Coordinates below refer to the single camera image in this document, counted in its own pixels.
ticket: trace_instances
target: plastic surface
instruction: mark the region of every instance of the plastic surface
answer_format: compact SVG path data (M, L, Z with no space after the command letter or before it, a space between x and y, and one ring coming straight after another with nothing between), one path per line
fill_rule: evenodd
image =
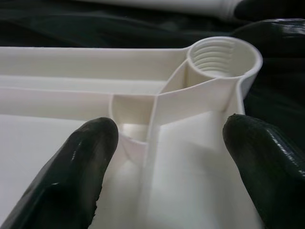
M262 64L252 45L215 37L184 49L1 48L0 57L3 218L71 129L107 116L119 143L90 228L260 228L222 139ZM25 127L36 131L20 139Z

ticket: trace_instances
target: white pipe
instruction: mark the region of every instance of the white pipe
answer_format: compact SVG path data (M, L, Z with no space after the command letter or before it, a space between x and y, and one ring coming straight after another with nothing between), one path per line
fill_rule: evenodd
M169 10L230 20L242 0L81 0L152 10Z

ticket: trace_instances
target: white plastic part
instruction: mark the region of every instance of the white plastic part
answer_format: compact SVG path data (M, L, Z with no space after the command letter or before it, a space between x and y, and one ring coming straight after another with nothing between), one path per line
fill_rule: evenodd
M231 19L242 0L77 0Z
M0 224L69 134L107 116L120 140L91 229L261 228L222 139L261 65L227 37L175 50L0 48Z

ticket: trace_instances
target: cylindrical cavity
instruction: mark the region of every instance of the cylindrical cavity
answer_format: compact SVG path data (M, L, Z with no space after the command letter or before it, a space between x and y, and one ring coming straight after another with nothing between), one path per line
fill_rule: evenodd
M262 66L259 51L232 37L211 37L195 43L187 53L192 71L204 77L255 77Z

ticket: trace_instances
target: black fabric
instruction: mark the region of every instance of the black fabric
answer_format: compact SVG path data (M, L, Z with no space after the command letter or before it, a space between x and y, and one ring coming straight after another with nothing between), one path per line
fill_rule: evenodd
M0 2L0 46L182 48L235 28L212 18L87 2Z
M305 152L305 20L268 20L236 30L263 67L244 100L246 114L278 126Z
M276 18L305 17L304 0L243 0L235 8L238 19L260 21Z

